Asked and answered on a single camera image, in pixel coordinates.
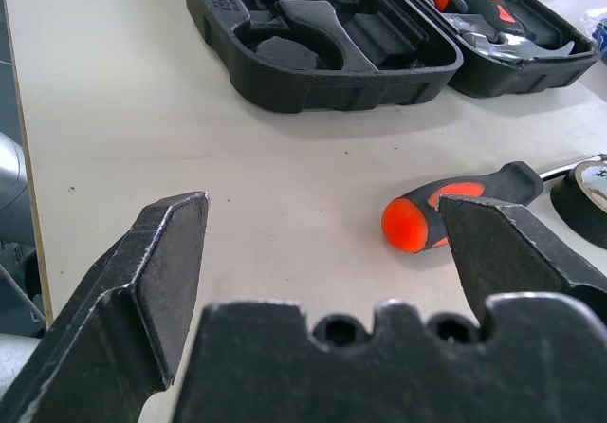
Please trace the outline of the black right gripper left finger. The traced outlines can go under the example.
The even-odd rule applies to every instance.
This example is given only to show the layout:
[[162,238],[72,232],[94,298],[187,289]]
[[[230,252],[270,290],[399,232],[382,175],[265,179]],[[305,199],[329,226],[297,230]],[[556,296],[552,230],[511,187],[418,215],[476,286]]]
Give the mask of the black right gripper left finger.
[[0,399],[0,423],[138,423],[175,381],[193,318],[209,199],[144,207],[89,270]]

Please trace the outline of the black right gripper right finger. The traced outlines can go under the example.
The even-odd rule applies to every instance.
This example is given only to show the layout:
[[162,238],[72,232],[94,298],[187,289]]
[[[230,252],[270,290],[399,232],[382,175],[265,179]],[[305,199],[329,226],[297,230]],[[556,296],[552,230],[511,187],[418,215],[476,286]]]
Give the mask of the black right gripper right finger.
[[442,195],[443,220],[472,313],[505,293],[558,293],[607,323],[607,276],[567,246],[526,207],[493,198]]

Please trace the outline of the black orange handle screwdriver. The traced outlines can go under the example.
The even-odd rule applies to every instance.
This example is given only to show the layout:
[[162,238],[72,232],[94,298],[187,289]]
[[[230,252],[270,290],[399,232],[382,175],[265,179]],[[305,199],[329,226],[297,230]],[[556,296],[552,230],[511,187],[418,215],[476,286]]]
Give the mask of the black orange handle screwdriver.
[[543,193],[546,182],[557,180],[559,183],[570,170],[585,161],[607,161],[607,154],[544,173],[535,172],[522,161],[514,161],[493,173],[430,182],[404,193],[386,206],[381,217],[382,232],[394,248],[406,253],[445,246],[448,243],[446,231],[437,211],[441,196],[494,198],[527,206]]

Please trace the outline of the black tool case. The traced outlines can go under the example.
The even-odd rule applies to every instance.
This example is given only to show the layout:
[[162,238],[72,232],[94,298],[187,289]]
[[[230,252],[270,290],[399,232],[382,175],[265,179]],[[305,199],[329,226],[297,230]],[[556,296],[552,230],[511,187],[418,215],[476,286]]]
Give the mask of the black tool case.
[[472,98],[572,84],[597,46],[538,0],[504,0],[538,46],[571,53],[509,64],[465,42],[433,0],[185,0],[206,44],[247,101],[278,113],[420,104],[446,86]]

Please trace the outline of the black electrical tape roll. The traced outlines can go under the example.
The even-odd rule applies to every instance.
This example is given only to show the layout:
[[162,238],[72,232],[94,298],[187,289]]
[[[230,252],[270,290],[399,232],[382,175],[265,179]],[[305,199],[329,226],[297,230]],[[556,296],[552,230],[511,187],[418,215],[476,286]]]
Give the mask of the black electrical tape roll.
[[607,250],[607,161],[585,161],[550,192],[563,222],[584,240]]

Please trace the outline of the silver robot body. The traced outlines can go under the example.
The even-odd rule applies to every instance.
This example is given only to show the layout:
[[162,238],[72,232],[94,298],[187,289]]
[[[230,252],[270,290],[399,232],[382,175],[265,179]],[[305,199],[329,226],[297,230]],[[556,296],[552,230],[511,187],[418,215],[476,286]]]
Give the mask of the silver robot body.
[[25,155],[0,132],[0,398],[45,331]]

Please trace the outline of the blue plastic bag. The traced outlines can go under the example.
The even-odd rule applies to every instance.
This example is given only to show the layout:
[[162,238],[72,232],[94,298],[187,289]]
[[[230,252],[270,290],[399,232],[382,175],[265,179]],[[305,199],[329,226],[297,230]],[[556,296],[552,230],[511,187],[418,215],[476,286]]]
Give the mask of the blue plastic bag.
[[607,7],[587,10],[583,23],[586,34],[596,42],[601,60],[607,65]]

